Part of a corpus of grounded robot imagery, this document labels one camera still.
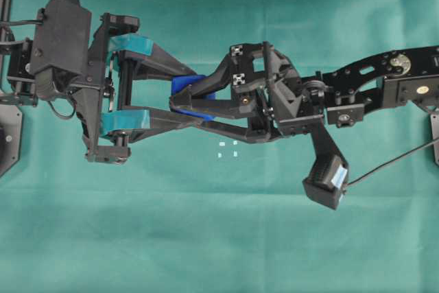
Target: black cable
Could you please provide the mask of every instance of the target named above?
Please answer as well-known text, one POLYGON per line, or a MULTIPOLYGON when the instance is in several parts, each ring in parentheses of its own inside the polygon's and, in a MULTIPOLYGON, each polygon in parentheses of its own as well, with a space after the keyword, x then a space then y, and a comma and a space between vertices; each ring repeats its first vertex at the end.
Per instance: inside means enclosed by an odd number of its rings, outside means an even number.
POLYGON ((72 99, 70 99, 70 97, 68 98, 68 101, 69 101, 70 105, 71 105, 72 108, 73 108, 73 111, 72 111, 72 113, 71 113, 70 115, 61 115, 61 114, 55 109, 55 107, 54 107, 54 105, 52 104, 52 102, 47 101, 47 103, 49 104, 50 109, 52 109, 52 111, 54 112, 55 116, 57 116, 58 118, 61 118, 61 119, 63 119, 63 120, 69 120, 69 119, 73 118, 73 116, 74 116, 75 113, 76 113, 76 103, 75 103, 72 99))
POLYGON ((22 20, 22 21, 0 21, 0 25, 8 25, 10 27, 17 25, 28 25, 28 24, 43 24, 42 20, 22 20))
POLYGON ((363 176, 360 176, 359 178, 356 178, 354 181, 348 183, 348 186, 354 185, 355 183, 358 183, 358 182, 364 180, 365 178, 371 176, 372 174, 374 174, 375 172, 379 171, 380 169, 385 168, 386 166, 391 165, 391 164, 401 160, 402 158, 413 154, 416 151, 428 148, 429 146, 435 144, 436 142, 439 142, 439 137, 434 139, 434 140, 432 140, 432 141, 430 141, 430 142, 428 142, 428 143, 422 144, 422 145, 418 146, 417 148, 414 148, 414 149, 412 149, 410 151, 407 151, 406 153, 404 153, 404 154, 402 154, 400 156, 397 156, 396 158, 393 158, 392 160, 390 160, 390 161, 388 161, 388 162, 386 162, 384 164, 381 164, 380 166, 377 166, 376 168, 372 169, 370 172, 367 172, 363 176))

